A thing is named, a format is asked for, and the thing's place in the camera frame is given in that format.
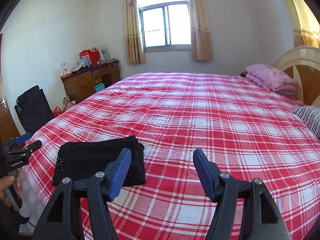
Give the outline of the left hand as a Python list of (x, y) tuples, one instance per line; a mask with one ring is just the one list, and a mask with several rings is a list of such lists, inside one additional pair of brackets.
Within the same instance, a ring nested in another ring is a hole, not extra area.
[(8, 207), (11, 207), (11, 202), (5, 193), (5, 190), (15, 181), (15, 177), (8, 175), (0, 179), (0, 199)]

